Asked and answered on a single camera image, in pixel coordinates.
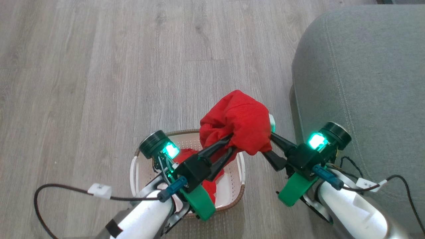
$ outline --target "red fabric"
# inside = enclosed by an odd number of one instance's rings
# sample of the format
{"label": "red fabric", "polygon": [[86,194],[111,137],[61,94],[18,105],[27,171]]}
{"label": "red fabric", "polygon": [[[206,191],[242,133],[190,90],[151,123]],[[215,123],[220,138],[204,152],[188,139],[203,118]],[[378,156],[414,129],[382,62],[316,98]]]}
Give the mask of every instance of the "red fabric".
{"label": "red fabric", "polygon": [[[235,146],[238,151],[255,155],[259,151],[272,150],[271,131],[267,108],[240,90],[236,90],[223,97],[201,119],[199,135],[201,145],[205,148],[233,133],[226,148]],[[225,153],[226,149],[218,151],[211,161],[217,161]]]}
{"label": "red fabric", "polygon": [[[184,148],[180,149],[180,153],[173,159],[174,162],[178,162],[179,164],[185,161],[188,157],[190,157],[193,154],[198,153],[198,151],[193,150],[191,148]],[[224,171],[221,170],[220,173],[217,175],[217,177],[214,179],[214,181],[209,182],[207,180],[204,180],[202,182],[202,186],[207,191],[208,195],[210,196],[212,202],[215,204],[215,192],[217,191],[217,185],[216,180],[220,178],[224,174]]]}

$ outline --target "gray ottoman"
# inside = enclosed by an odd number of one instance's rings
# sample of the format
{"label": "gray ottoman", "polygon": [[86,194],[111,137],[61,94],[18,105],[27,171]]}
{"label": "gray ottoman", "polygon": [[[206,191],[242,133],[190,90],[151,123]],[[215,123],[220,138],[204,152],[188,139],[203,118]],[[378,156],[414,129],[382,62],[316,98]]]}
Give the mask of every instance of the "gray ottoman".
{"label": "gray ottoman", "polygon": [[[292,64],[303,137],[326,121],[353,138],[365,177],[406,178],[425,221],[425,5],[361,6],[327,13],[302,36]],[[350,163],[344,169],[357,174]],[[419,232],[399,179],[369,193],[411,233]]]}

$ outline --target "black tape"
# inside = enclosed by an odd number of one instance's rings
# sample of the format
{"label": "black tape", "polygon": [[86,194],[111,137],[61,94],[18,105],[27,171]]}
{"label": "black tape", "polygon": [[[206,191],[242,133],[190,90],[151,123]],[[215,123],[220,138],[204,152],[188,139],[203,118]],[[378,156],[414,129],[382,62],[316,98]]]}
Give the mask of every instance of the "black tape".
{"label": "black tape", "polygon": [[118,224],[115,222],[114,219],[110,220],[108,224],[106,224],[105,228],[107,229],[109,234],[114,238],[116,238],[122,232],[122,229],[119,228]]}

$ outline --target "cable tag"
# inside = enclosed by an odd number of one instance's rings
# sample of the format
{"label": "cable tag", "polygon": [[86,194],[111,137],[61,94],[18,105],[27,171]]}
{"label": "cable tag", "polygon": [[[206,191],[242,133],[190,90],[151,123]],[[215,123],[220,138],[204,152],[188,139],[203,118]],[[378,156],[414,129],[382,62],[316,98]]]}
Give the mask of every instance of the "cable tag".
{"label": "cable tag", "polygon": [[112,196],[112,187],[108,185],[103,185],[99,183],[94,183],[87,191],[93,196],[111,199]]}
{"label": "cable tag", "polygon": [[[379,187],[377,187],[377,188],[375,188],[375,189],[372,189],[372,190],[370,190],[369,192],[374,192],[374,193],[376,193],[378,190],[380,190],[380,189],[381,189],[381,187],[382,187],[382,186],[383,186],[386,182],[387,182],[387,180],[383,180],[383,181],[381,181],[381,182],[379,183]],[[376,183],[371,182],[371,181],[366,180],[366,179],[363,179],[363,178],[359,178],[359,179],[357,180],[357,183],[356,183],[356,186],[357,186],[357,187],[359,187],[359,188],[363,188],[363,189],[371,188],[371,187],[373,187],[373,186],[375,186],[375,185],[376,185]]]}

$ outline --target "green bracket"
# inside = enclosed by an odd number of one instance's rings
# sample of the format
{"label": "green bracket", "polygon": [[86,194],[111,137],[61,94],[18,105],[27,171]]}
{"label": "green bracket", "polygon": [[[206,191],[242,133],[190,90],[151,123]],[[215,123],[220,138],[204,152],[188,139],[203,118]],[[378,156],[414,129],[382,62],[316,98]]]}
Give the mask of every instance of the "green bracket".
{"label": "green bracket", "polygon": [[183,189],[180,189],[180,192],[201,220],[207,221],[214,214],[214,203],[202,185],[196,187],[191,193],[187,193]]}
{"label": "green bracket", "polygon": [[299,173],[294,173],[288,180],[288,183],[279,193],[279,200],[286,206],[292,207],[300,197],[302,197],[309,188],[317,181],[315,177],[312,181],[307,180]]}

